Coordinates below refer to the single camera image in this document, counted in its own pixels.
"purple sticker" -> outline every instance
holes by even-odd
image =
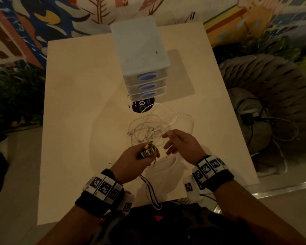
[[[145,109],[146,107],[148,107],[149,105],[154,104],[154,98],[150,98],[150,99],[145,99],[142,101],[134,101],[132,103],[132,109],[134,112],[136,113],[141,113],[143,110],[145,110],[144,112],[147,112],[148,110],[150,110],[153,106],[150,106],[149,108]]]

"table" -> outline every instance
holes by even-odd
[[[159,27],[171,61],[167,93],[155,99],[191,115],[192,134],[218,155],[242,185],[259,183],[202,23]],[[128,126],[141,117],[128,107],[112,34],[50,41],[45,88],[38,224],[59,221],[81,187],[129,147]],[[188,128],[185,116],[180,127]],[[168,168],[170,162],[160,163]],[[151,183],[160,201],[186,197],[182,178],[192,165],[175,166]],[[134,206],[149,204],[140,179],[124,185]]]

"wristband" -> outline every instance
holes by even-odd
[[[196,180],[212,192],[234,178],[224,162],[216,156],[204,156],[196,163],[192,172]]]
[[[122,201],[125,191],[109,169],[92,177],[82,188],[82,195],[75,205],[96,217],[103,217],[107,210],[115,210]]]

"floor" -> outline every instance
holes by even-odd
[[[54,226],[36,224],[41,139],[42,129],[36,128],[13,133],[6,143],[0,144],[11,163],[0,193],[0,245],[36,244]],[[286,175],[261,178],[261,184],[248,190],[266,191],[304,181],[306,165],[291,169]],[[306,189],[261,201],[306,237]]]

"blue drawer handle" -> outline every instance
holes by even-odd
[[[139,89],[140,90],[147,90],[147,89],[155,87],[156,85],[157,85],[156,83],[148,83],[146,85],[143,85],[143,86],[139,87]]]
[[[155,95],[156,94],[156,91],[151,91],[151,92],[147,92],[147,93],[144,93],[141,95],[141,97],[149,97],[149,96],[152,96],[152,95]]]
[[[147,81],[147,80],[151,80],[151,79],[153,79],[157,76],[158,76],[157,73],[149,72],[149,73],[146,73],[146,74],[143,74],[143,75],[139,76],[137,79],[140,80],[140,81]]]

